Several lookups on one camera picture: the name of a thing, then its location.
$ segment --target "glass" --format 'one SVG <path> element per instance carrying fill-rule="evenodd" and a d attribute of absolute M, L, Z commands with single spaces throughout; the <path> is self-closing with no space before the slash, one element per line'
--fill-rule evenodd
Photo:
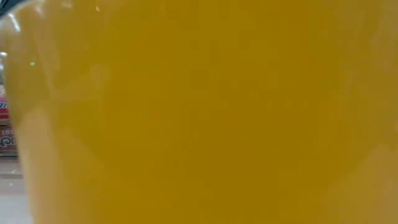
<path fill-rule="evenodd" d="M 17 7 L 0 56 L 36 223 L 397 223 L 397 3 Z"/>

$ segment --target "orange juice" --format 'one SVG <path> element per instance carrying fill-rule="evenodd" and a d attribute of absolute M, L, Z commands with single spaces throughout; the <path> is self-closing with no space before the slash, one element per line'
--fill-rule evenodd
<path fill-rule="evenodd" d="M 1 62 L 36 224 L 397 223 L 395 7 L 17 7 Z"/>

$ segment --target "yellow liquid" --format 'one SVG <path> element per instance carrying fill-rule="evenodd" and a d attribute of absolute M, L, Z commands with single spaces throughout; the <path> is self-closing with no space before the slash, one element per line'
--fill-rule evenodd
<path fill-rule="evenodd" d="M 36 224 L 397 223 L 396 4 L 19 6 L 0 49 Z"/>

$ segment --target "drink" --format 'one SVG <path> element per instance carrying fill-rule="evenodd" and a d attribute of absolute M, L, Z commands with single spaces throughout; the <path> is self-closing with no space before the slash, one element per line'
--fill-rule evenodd
<path fill-rule="evenodd" d="M 37 223 L 395 223 L 387 1 L 33 1 L 2 25 Z"/>

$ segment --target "floor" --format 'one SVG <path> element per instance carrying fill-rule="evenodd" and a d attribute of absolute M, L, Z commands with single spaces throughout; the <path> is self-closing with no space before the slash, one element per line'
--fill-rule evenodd
<path fill-rule="evenodd" d="M 17 159 L 0 158 L 0 223 L 33 224 Z"/>

